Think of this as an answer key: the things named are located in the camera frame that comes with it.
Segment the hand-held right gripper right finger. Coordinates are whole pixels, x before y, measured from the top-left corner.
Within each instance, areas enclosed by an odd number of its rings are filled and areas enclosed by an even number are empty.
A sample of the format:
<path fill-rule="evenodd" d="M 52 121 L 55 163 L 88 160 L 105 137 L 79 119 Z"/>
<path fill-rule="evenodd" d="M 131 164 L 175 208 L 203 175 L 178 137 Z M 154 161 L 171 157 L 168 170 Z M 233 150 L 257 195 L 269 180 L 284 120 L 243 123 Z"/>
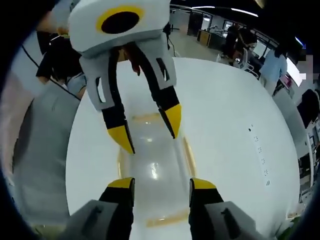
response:
<path fill-rule="evenodd" d="M 190 233 L 193 240 L 264 240 L 256 222 L 231 201 L 224 201 L 217 187 L 204 179 L 189 181 Z"/>

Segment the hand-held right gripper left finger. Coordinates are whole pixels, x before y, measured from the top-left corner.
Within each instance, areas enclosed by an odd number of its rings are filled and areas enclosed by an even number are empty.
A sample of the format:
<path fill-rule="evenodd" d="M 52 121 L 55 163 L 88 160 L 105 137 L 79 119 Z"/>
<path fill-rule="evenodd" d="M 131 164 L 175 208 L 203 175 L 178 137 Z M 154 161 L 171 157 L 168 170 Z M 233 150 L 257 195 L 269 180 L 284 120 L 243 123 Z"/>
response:
<path fill-rule="evenodd" d="M 128 240 L 134 222 L 135 179 L 109 183 L 98 200 L 90 200 L 66 224 L 68 240 Z"/>

